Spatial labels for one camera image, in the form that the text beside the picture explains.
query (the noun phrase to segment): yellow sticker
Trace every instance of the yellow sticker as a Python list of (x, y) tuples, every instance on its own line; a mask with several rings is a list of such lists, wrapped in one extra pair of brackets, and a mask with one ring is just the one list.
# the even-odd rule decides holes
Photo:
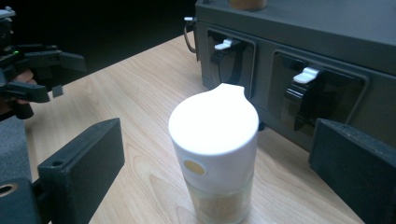
[(204, 168), (195, 161), (184, 161), (184, 165), (187, 167), (187, 169), (198, 175), (203, 175), (205, 173)]

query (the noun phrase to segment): dark background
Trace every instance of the dark background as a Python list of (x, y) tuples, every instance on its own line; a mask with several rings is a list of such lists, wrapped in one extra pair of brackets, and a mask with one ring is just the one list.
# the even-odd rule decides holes
[(54, 74), (67, 84), (183, 34), (195, 0), (1, 1), (12, 7), (12, 44), (57, 45), (84, 56), (87, 72)]

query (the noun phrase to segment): white latch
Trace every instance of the white latch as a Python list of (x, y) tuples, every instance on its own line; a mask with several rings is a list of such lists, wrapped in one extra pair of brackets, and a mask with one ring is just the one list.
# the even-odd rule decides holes
[(222, 44), (217, 44), (217, 45), (215, 46), (215, 49), (218, 49), (218, 50), (220, 50), (220, 49), (228, 49), (228, 48), (231, 47), (232, 44), (235, 44), (235, 43), (234, 43), (234, 40), (232, 40), (232, 39), (225, 39), (225, 40), (223, 41)]
[(295, 82), (301, 83), (301, 84), (306, 84), (312, 80), (314, 80), (315, 78), (317, 78), (319, 73), (318, 69), (315, 68), (311, 68), (311, 67), (306, 67), (302, 73), (300, 73), (299, 75), (295, 76), (293, 78), (293, 80)]

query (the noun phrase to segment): gray machine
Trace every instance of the gray machine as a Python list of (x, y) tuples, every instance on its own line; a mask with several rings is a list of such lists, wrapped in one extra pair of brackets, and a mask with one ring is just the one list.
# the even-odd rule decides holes
[(396, 2), (269, 0), (259, 11), (198, 0), (209, 89), (244, 86), (260, 120), (309, 151), (317, 119), (396, 147)]

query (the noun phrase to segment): wooden table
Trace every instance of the wooden table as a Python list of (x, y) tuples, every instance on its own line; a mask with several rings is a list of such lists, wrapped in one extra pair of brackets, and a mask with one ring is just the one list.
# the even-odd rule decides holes
[[(125, 165), (92, 223), (200, 223), (168, 132), (174, 108), (208, 91), (200, 63), (178, 37), (64, 87), (32, 104), (25, 121), (33, 179), (36, 166), (86, 128), (120, 118)], [(361, 223), (309, 168), (308, 153), (271, 129), (260, 132), (244, 223)]]

